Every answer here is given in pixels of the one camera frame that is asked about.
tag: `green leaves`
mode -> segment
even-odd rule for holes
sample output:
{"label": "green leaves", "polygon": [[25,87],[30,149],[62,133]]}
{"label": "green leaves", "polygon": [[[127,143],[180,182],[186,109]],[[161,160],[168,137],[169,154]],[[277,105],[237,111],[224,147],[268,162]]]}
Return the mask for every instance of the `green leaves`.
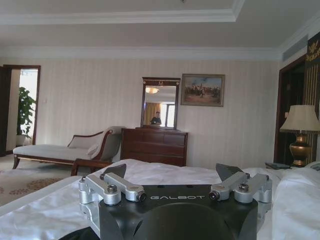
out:
{"label": "green leaves", "polygon": [[18,122],[16,125],[16,134],[17,135],[26,135],[30,131],[30,127],[32,121],[29,119],[29,116],[33,116],[33,112],[35,111],[32,109],[31,105],[35,104],[36,101],[29,96],[30,91],[26,90],[24,87],[19,88],[19,104],[18,104]]}

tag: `wooden armrest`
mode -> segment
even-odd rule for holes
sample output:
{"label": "wooden armrest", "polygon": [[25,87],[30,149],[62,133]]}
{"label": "wooden armrest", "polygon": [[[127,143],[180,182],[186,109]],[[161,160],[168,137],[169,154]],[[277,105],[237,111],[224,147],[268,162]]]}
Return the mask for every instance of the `wooden armrest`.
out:
{"label": "wooden armrest", "polygon": [[95,169],[103,169],[111,164],[112,164],[112,162],[107,162],[107,161],[97,161],[97,160],[87,160],[87,159],[77,158],[72,165],[71,176],[78,175],[79,167],[90,167],[90,168],[95,168]]}
{"label": "wooden armrest", "polygon": [[92,135],[73,135],[71,141],[69,142],[69,144],[67,145],[67,147],[70,146],[70,144],[72,143],[72,141],[75,139],[75,138],[91,138],[91,137],[94,137],[94,136],[97,136],[99,134],[102,134],[103,131],[100,131],[100,132],[97,132],[95,134],[92,134]]}

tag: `ceiling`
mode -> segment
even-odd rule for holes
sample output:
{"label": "ceiling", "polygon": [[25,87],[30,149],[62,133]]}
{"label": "ceiling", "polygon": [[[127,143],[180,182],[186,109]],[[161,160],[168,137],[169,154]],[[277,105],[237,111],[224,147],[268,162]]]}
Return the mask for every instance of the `ceiling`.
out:
{"label": "ceiling", "polygon": [[67,14],[228,9],[234,0],[1,0],[0,14]]}
{"label": "ceiling", "polygon": [[147,86],[149,88],[157,88],[157,93],[145,93],[146,103],[174,103],[176,100],[175,86]]}
{"label": "ceiling", "polygon": [[319,10],[319,0],[0,0],[0,47],[276,48]]}

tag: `painting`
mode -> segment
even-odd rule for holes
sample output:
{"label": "painting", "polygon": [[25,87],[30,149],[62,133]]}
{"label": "painting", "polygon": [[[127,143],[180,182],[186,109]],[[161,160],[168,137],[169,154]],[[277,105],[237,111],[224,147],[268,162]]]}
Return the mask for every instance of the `painting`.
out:
{"label": "painting", "polygon": [[183,74],[181,105],[224,106],[224,74]]}

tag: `chaise lounge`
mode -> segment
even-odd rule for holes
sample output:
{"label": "chaise lounge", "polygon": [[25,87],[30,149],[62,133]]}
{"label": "chaise lounge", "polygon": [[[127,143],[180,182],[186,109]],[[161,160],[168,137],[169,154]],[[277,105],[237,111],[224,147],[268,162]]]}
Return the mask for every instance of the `chaise lounge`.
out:
{"label": "chaise lounge", "polygon": [[73,165],[92,161],[92,166],[99,167],[97,161],[111,162],[120,147],[122,126],[112,126],[93,135],[74,135],[68,146],[49,144],[19,146],[13,149],[13,169],[20,159],[36,160],[48,163]]}

